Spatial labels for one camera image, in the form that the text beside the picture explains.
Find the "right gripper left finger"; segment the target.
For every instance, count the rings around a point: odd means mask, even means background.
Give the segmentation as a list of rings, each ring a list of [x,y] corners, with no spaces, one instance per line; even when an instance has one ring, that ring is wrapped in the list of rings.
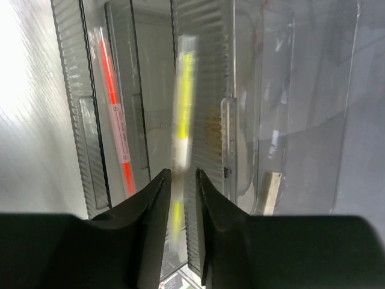
[[[1,214],[2,288],[157,288],[171,195],[162,170],[91,220]]]

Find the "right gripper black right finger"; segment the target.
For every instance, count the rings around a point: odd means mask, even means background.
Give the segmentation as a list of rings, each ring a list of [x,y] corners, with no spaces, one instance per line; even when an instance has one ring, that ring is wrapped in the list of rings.
[[[359,216],[252,216],[196,170],[206,288],[383,288],[384,245]]]

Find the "beige eraser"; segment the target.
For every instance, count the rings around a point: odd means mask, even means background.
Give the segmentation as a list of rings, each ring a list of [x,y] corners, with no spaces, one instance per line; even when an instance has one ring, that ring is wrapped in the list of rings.
[[[264,216],[269,216],[274,213],[277,196],[279,193],[282,173],[266,172],[263,183],[263,210]]]

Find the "orange highlighter pen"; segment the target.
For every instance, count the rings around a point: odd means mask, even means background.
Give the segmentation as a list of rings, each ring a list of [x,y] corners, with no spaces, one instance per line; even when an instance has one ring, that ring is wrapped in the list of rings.
[[[120,100],[108,35],[101,26],[93,28],[93,33],[96,39],[97,57],[102,75],[104,94],[108,104],[109,119],[114,137],[115,149],[120,163],[125,195],[126,197],[131,197],[135,194],[135,180],[132,173],[126,119]]]

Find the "clear plastic drawer cabinet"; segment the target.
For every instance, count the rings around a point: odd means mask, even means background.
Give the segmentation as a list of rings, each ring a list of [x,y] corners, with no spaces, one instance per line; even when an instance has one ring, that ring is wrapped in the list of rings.
[[[282,179],[275,215],[331,214],[360,1],[52,1],[85,203],[93,218],[126,199],[93,28],[108,35],[135,192],[171,169],[178,37],[198,37],[191,165],[183,226],[161,287],[200,272],[195,171],[248,214],[263,215],[266,172]],[[222,156],[203,122],[221,117]]]

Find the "yellow highlighter pen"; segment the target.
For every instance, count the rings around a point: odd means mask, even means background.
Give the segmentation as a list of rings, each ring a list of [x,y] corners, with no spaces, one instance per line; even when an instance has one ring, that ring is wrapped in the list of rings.
[[[171,132],[170,241],[178,247],[183,226],[185,175],[191,165],[198,37],[178,37]]]

